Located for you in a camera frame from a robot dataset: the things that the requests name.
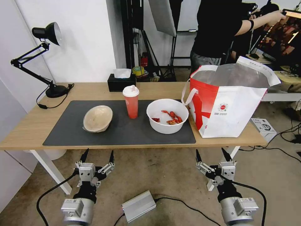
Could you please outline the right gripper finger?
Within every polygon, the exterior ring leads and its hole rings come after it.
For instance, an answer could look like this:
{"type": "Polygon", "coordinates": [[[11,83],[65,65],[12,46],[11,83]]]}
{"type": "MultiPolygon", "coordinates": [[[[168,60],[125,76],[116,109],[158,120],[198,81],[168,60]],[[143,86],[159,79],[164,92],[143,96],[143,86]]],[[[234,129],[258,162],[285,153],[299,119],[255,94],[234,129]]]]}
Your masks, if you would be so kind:
{"type": "Polygon", "coordinates": [[[198,149],[196,149],[196,168],[205,176],[210,176],[212,173],[211,167],[202,161],[198,149]]]}
{"type": "Polygon", "coordinates": [[[221,148],[221,150],[225,158],[225,160],[221,162],[221,167],[235,167],[237,161],[234,161],[224,148],[221,148]]]}

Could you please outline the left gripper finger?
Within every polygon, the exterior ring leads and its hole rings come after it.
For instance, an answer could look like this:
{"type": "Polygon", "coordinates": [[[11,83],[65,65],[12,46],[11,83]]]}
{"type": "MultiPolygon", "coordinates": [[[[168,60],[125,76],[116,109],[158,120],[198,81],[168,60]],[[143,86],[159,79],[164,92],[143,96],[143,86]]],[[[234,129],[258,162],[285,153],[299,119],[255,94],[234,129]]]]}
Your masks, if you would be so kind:
{"type": "Polygon", "coordinates": [[[103,167],[100,167],[98,170],[97,170],[97,173],[99,175],[105,175],[105,176],[108,176],[112,170],[114,170],[115,168],[115,163],[114,163],[114,151],[112,150],[111,151],[111,154],[110,154],[110,158],[109,158],[109,162],[104,165],[103,167]]]}
{"type": "Polygon", "coordinates": [[[87,159],[88,152],[89,152],[89,148],[87,148],[85,150],[85,152],[81,155],[80,160],[75,162],[76,167],[74,169],[78,169],[79,167],[81,167],[81,165],[83,163],[85,163],[85,161],[87,159]]]}

